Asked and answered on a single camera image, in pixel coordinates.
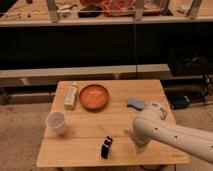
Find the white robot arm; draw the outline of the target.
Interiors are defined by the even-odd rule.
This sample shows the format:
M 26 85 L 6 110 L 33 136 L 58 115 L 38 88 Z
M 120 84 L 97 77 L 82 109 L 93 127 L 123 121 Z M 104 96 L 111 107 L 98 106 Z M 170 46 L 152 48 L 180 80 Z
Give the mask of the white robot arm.
M 213 164 L 213 133 L 169 123 L 166 116 L 161 103 L 145 104 L 129 129 L 133 142 L 144 146 L 155 140 Z

